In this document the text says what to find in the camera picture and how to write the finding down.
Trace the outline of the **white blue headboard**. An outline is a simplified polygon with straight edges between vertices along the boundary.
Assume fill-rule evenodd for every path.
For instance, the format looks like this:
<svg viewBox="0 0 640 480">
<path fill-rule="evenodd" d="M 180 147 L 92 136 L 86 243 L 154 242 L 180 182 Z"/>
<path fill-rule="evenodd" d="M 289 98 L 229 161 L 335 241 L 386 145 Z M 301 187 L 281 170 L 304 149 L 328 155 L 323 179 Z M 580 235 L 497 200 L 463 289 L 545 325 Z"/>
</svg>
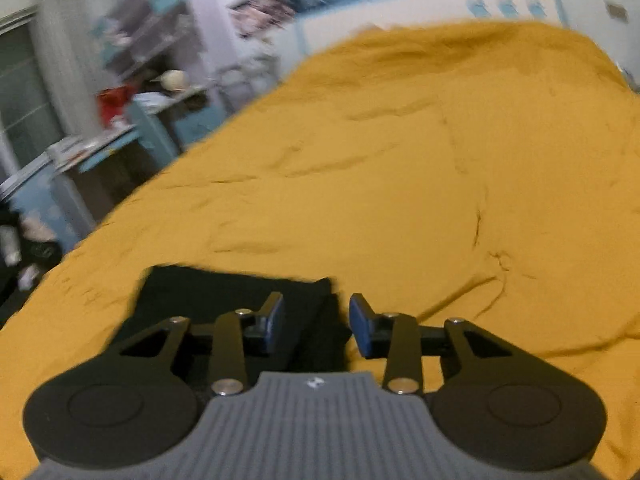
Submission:
<svg viewBox="0 0 640 480">
<path fill-rule="evenodd" d="M 294 18 L 273 34 L 283 77 L 303 60 L 368 28 L 471 20 L 541 21 L 566 27 L 562 0 L 360 0 Z"/>
</svg>

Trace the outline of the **beige cap on desk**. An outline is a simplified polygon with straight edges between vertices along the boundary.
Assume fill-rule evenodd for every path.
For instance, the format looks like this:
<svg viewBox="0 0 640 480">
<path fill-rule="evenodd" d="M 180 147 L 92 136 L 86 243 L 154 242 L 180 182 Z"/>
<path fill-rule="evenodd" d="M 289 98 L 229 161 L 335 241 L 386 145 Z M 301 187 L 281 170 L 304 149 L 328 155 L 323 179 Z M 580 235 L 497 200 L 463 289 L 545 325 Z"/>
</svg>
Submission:
<svg viewBox="0 0 640 480">
<path fill-rule="evenodd" d="M 152 79 L 157 82 L 165 91 L 176 93 L 189 89 L 189 76 L 184 70 L 166 70 Z"/>
</svg>

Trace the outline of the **mustard yellow bed cover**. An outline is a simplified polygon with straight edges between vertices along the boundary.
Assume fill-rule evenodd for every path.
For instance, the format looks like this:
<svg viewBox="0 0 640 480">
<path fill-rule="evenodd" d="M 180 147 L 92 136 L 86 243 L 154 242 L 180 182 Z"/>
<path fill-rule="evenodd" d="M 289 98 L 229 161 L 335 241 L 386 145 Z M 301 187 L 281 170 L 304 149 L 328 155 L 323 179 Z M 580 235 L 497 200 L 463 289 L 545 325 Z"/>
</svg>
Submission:
<svg viewBox="0 0 640 480">
<path fill-rule="evenodd" d="M 28 396 L 102 350 L 161 263 L 466 318 L 588 382 L 596 465 L 639 468 L 639 98 L 577 32 L 364 32 L 138 188 L 3 327 L 3 478 L 37 463 Z"/>
</svg>

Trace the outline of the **red container on desk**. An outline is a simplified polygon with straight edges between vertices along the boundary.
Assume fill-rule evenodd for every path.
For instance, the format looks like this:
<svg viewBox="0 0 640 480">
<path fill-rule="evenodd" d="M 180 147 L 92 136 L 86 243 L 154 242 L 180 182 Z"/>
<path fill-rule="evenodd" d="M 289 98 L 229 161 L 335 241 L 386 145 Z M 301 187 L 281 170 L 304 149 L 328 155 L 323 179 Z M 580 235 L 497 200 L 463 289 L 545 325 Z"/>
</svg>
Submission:
<svg viewBox="0 0 640 480">
<path fill-rule="evenodd" d="M 117 116 L 122 116 L 132 96 L 136 93 L 131 84 L 108 88 L 96 95 L 96 105 L 98 106 L 101 124 L 108 128 L 112 120 Z"/>
</svg>

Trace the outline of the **beige wall switch plate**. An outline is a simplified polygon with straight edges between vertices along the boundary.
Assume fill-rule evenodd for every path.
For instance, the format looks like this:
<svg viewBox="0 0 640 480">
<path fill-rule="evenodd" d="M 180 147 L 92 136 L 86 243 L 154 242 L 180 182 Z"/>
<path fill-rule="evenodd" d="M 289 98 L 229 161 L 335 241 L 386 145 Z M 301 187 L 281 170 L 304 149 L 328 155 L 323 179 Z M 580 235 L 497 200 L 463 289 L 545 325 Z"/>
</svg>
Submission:
<svg viewBox="0 0 640 480">
<path fill-rule="evenodd" d="M 622 4 L 611 0 L 605 0 L 604 5 L 606 13 L 610 18 L 612 18 L 612 20 L 621 23 L 628 22 L 628 11 Z"/>
</svg>

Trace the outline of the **black garment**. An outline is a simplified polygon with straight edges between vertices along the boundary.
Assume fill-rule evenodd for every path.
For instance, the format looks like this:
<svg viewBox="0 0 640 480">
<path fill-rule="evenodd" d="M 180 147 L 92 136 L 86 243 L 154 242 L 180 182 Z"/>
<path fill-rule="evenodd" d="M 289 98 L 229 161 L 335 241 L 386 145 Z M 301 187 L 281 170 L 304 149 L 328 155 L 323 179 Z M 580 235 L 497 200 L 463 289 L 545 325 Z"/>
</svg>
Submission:
<svg viewBox="0 0 640 480">
<path fill-rule="evenodd" d="M 190 266 L 152 266 L 142 281 L 134 310 L 110 344 L 142 332 L 166 318 L 185 316 L 196 324 L 216 321 L 238 309 L 259 310 L 272 292 L 284 299 L 283 332 L 271 356 L 249 356 L 251 382 L 264 370 L 338 373 L 348 369 L 346 344 L 352 332 L 341 314 L 334 283 L 212 272 Z"/>
</svg>

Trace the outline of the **blue white desk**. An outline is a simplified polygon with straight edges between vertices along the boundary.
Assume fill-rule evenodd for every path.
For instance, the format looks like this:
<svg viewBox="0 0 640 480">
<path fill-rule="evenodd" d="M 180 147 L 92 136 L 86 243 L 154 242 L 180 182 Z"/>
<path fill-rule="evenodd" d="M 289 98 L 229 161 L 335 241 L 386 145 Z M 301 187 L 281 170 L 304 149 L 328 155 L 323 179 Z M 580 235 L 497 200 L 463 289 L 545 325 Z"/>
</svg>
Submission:
<svg viewBox="0 0 640 480">
<path fill-rule="evenodd" d="M 226 112 L 212 89 L 194 86 L 161 103 L 134 99 L 126 118 L 122 128 L 79 143 L 74 157 L 38 157 L 24 178 L 2 188 L 3 196 L 70 249 L 138 186 L 215 131 Z"/>
</svg>

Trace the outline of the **wall shelf unit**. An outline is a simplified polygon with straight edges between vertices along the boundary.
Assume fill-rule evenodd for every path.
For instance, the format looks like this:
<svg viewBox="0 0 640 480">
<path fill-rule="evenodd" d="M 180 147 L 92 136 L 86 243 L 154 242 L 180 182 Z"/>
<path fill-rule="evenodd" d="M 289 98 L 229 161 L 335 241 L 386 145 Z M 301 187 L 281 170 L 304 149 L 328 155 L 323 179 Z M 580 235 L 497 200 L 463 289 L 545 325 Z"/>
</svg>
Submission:
<svg viewBox="0 0 640 480">
<path fill-rule="evenodd" d="M 92 36 L 103 67 L 120 80 L 145 70 L 193 74 L 205 53 L 191 0 L 112 0 Z"/>
</svg>

